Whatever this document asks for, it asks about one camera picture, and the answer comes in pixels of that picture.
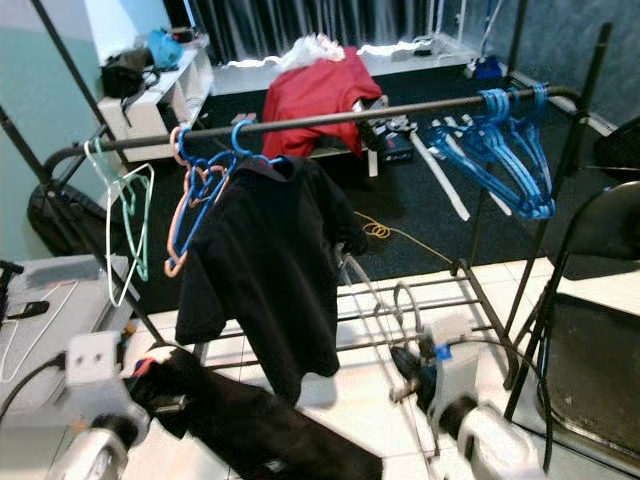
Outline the orange plastic hanger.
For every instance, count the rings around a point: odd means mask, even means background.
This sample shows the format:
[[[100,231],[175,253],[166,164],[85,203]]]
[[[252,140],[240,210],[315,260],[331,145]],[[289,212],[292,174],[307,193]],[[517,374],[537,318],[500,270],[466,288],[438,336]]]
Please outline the orange plastic hanger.
[[[169,137],[173,159],[182,169],[182,193],[166,233],[164,271],[169,278],[174,278],[186,264],[189,242],[195,237],[198,224],[204,219],[205,212],[212,206],[227,177],[227,166],[218,163],[220,157],[227,154],[214,157],[192,157],[187,154],[188,132],[189,128],[178,125],[170,131]]]

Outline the blue plastic hanger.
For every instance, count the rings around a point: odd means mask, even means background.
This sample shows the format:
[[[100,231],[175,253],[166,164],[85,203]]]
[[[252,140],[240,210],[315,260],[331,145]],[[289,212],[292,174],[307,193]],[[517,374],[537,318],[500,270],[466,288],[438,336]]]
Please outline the blue plastic hanger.
[[[177,273],[186,262],[189,244],[195,238],[195,230],[204,219],[225,184],[232,168],[232,152],[224,151],[212,157],[183,157],[183,195],[175,207],[168,237],[169,259],[166,269]]]
[[[252,123],[252,116],[244,116],[233,125],[232,133],[230,133],[232,166],[239,169],[248,169],[251,172],[266,175],[266,177],[291,177],[294,173],[294,165],[285,157],[266,157],[242,147],[241,142],[239,142],[239,132]]]
[[[493,88],[477,92],[485,102],[485,114],[466,125],[435,123],[425,143],[513,212],[526,218],[520,211],[525,193],[518,183],[521,170],[516,163],[516,157],[524,157],[524,152],[508,137],[502,125],[508,102],[504,91]]]
[[[547,113],[550,95],[545,83],[532,84],[531,91],[531,104],[522,116],[516,114],[520,102],[517,88],[504,91],[508,102],[506,120],[502,125],[508,137],[524,152],[524,157],[516,157],[521,170],[518,183],[525,193],[521,214],[526,218],[547,220],[556,214],[556,201],[552,198],[554,182],[547,152],[541,143],[540,122]]]

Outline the black carpet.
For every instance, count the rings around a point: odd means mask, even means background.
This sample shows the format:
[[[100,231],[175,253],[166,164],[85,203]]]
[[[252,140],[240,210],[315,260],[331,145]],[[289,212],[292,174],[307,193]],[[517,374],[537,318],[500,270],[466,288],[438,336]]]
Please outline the black carpet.
[[[479,90],[495,88],[490,86],[493,82],[470,81],[460,73],[462,67],[443,67],[426,70],[412,70],[408,73],[390,74],[390,76],[374,77],[380,84],[384,93],[389,96],[392,106],[416,104],[416,102],[431,102],[465,95],[474,96]],[[197,131],[215,127],[228,127],[232,125],[234,116],[242,113],[255,113],[259,116],[256,123],[264,123],[262,111],[265,109],[268,91],[257,90],[248,92],[228,93],[228,95],[211,96],[204,102],[198,118]],[[463,113],[475,114],[483,110],[483,102],[477,108],[454,108],[452,110],[429,111],[425,114],[408,115],[412,122],[430,124],[433,119],[444,122],[444,116],[453,116],[454,120],[460,119]],[[557,106],[550,105],[547,118],[541,125],[541,141],[544,150],[547,151],[552,168],[556,168],[563,150],[563,143],[570,132],[570,118],[559,110]],[[603,131],[595,128],[595,115],[590,118],[584,132],[582,150],[579,157],[582,165],[596,164],[595,142],[608,136],[612,131],[621,128],[622,124],[603,125]],[[457,214],[451,202],[451,197],[440,186],[430,166],[421,160],[419,154],[413,154],[413,159],[399,161],[399,163],[383,163],[379,165],[379,173],[376,177],[369,177],[369,165],[367,160],[349,154],[335,154],[329,156],[317,156],[317,161],[323,166],[325,173],[338,184],[346,193],[348,201],[352,202],[355,210],[364,212],[380,223],[387,224],[404,232],[410,233],[417,241],[424,242],[433,247],[435,251],[443,253],[452,259],[467,257],[468,262],[474,268],[477,275],[480,269],[477,265],[494,264],[494,262],[516,262],[517,268],[509,270],[509,275],[515,275],[520,279],[524,269],[524,261],[527,260],[532,243],[535,241],[538,221],[521,218],[520,215],[503,214],[500,207],[485,195],[483,211],[481,211],[480,237],[477,241],[477,250],[474,259],[471,252],[472,225],[462,220]],[[449,184],[460,196],[465,204],[468,214],[475,219],[475,202],[480,198],[479,183],[458,172],[451,164],[440,163],[440,169],[445,173]],[[159,241],[161,234],[166,233],[169,220],[160,221],[160,216],[169,218],[173,207],[177,206],[180,198],[180,180],[182,172],[178,165],[174,164],[172,157],[168,160],[154,161],[156,169],[156,186],[154,187],[154,201],[152,206],[168,207],[170,212],[161,215],[152,212],[150,227],[155,232],[148,234],[151,241]],[[572,211],[579,209],[582,202],[590,193],[604,189],[607,186],[616,186],[617,179],[609,172],[593,168],[584,168],[579,174],[573,175],[568,180],[567,187],[563,188],[561,197],[557,200],[557,215],[549,223],[545,233],[543,251],[541,255],[547,256],[554,253],[564,237],[564,229]],[[434,253],[429,253],[411,239],[394,234],[389,239],[370,237],[371,246],[365,255],[358,256],[358,261],[364,266],[367,274],[374,280],[401,278],[401,276],[415,276],[447,270],[445,262]],[[594,260],[582,260],[582,264],[575,262],[576,266],[570,270],[571,274],[580,278],[591,278],[591,275],[605,275],[609,273],[623,273],[620,268],[627,268],[625,264],[611,262],[595,262]],[[163,273],[154,273],[148,288],[159,288],[160,293],[142,293],[142,300],[148,305],[169,305],[175,300],[170,291],[170,284],[177,285],[177,280],[160,278]]]

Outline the small black flat gadget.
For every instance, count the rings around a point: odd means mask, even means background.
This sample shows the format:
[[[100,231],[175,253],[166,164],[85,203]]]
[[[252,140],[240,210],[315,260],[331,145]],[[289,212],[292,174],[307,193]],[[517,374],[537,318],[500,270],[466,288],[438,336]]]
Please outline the small black flat gadget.
[[[46,300],[24,302],[4,317],[6,321],[18,321],[28,317],[40,317],[49,311],[50,303]]]

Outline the black t-shirt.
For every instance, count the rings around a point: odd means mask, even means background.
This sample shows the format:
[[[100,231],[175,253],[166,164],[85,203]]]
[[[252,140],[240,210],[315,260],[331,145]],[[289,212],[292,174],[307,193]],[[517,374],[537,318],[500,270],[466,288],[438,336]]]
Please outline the black t-shirt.
[[[339,255],[367,250],[355,207],[310,157],[239,166],[180,269],[175,342],[237,321],[275,396],[296,403],[308,372],[337,374]]]

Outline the black folding chair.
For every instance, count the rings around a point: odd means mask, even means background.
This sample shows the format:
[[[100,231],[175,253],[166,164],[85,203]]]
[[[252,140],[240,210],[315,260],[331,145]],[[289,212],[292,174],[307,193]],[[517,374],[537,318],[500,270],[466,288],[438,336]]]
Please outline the black folding chair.
[[[640,468],[640,314],[563,291],[575,257],[607,262],[611,274],[640,274],[640,180],[595,193],[572,215],[526,321],[526,351],[536,360],[506,385],[516,397],[527,374],[539,372],[550,430]]]

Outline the white plank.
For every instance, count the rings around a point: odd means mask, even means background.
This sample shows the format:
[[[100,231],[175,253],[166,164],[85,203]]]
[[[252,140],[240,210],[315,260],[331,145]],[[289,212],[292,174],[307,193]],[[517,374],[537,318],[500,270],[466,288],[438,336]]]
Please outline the white plank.
[[[433,174],[434,178],[436,179],[436,183],[439,184],[440,188],[442,188],[442,191],[444,192],[445,197],[447,197],[449,202],[451,202],[453,210],[457,212],[457,215],[460,216],[460,219],[462,221],[470,220],[470,211],[466,209],[465,204],[463,204],[462,198],[456,191],[456,188],[452,186],[451,180],[449,180],[447,175],[445,175],[442,168],[440,168],[440,165],[436,163],[433,151],[431,151],[429,147],[425,146],[425,143],[420,140],[419,134],[417,134],[416,131],[410,133],[410,142],[411,145],[415,147],[415,150],[419,152],[420,156],[422,157],[422,161],[424,161],[424,163],[428,165],[431,174]]]

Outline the black backpack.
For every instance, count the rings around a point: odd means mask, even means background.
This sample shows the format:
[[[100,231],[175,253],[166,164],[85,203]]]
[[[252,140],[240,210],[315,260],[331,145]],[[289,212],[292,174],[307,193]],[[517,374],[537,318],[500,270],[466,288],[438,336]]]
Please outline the black backpack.
[[[108,251],[104,238],[108,215],[104,207],[74,186],[65,187],[61,191],[61,198],[67,202],[68,209],[73,211],[74,220],[88,230],[88,238],[99,248],[99,252]],[[60,218],[58,212],[55,212],[51,197],[44,187],[33,188],[26,215],[28,223],[32,225],[51,255],[72,256],[90,253],[90,250],[74,236],[69,221]]]

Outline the black electronic box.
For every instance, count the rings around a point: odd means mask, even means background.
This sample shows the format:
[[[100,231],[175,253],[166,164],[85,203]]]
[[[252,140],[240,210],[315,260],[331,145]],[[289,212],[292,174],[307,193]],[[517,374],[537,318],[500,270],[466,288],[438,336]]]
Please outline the black electronic box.
[[[415,147],[410,141],[410,131],[379,125],[371,128],[365,140],[375,152],[379,163],[404,163],[415,155]]]

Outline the red garment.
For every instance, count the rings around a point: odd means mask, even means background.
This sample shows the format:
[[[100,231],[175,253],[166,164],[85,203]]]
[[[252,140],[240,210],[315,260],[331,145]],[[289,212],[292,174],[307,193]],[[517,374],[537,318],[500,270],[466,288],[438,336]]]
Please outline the red garment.
[[[310,67],[287,70],[270,83],[262,120],[266,123],[334,113],[352,113],[360,100],[378,100],[383,90],[370,76],[356,47],[344,49],[344,59],[320,59]],[[274,131],[262,137],[262,155],[308,157],[317,138],[337,137],[357,156],[364,155],[353,122],[314,125],[291,131]]]

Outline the white shelf unit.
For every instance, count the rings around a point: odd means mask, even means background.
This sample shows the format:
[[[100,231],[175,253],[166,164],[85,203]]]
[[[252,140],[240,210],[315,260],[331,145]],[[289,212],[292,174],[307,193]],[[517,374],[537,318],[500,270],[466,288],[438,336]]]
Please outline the white shelf unit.
[[[99,111],[118,140],[168,137],[177,125],[191,128],[214,91],[214,68],[205,47],[188,47],[179,68],[161,73],[159,82],[123,108],[122,100],[101,99]]]

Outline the blue floor mop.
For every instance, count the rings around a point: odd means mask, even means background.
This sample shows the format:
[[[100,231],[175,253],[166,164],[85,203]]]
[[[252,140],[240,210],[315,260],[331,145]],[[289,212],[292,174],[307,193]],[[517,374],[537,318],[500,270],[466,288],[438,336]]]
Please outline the blue floor mop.
[[[463,77],[467,79],[493,79],[500,78],[506,73],[497,56],[489,54],[489,38],[492,37],[494,24],[500,10],[506,0],[486,0],[485,18],[483,23],[483,36],[477,55],[463,68]]]

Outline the black bag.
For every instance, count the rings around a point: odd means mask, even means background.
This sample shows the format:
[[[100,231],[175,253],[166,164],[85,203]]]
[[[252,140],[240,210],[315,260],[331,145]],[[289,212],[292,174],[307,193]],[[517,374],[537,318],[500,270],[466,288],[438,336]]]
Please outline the black bag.
[[[147,47],[134,47],[110,56],[100,68],[102,91],[110,99],[128,99],[150,87],[148,74],[154,55]]]

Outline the white cloth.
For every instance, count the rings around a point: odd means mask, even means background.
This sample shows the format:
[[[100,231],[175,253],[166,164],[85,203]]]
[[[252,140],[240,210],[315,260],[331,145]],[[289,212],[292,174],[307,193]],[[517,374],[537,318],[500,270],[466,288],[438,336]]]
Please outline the white cloth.
[[[282,56],[278,68],[280,72],[285,72],[311,67],[321,60],[343,61],[346,58],[346,49],[332,38],[325,35],[307,35],[294,41],[292,49]]]

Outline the blue bag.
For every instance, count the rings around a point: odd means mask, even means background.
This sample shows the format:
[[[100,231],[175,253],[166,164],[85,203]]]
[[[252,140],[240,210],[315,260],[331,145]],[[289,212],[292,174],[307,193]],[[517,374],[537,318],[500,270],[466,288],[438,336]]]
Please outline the blue bag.
[[[155,70],[177,70],[183,56],[183,47],[165,29],[148,32],[146,46],[151,52],[151,64]]]

